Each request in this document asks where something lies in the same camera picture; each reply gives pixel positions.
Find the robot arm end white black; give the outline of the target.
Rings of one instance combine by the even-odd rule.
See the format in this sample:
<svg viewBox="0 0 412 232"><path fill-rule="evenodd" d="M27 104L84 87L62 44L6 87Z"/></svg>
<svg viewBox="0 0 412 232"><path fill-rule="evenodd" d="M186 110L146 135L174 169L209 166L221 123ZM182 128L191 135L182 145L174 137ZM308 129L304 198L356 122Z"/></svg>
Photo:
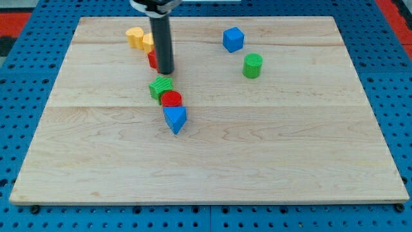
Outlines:
<svg viewBox="0 0 412 232"><path fill-rule="evenodd" d="M150 18L162 18L181 5L182 0L130 0L129 3Z"/></svg>

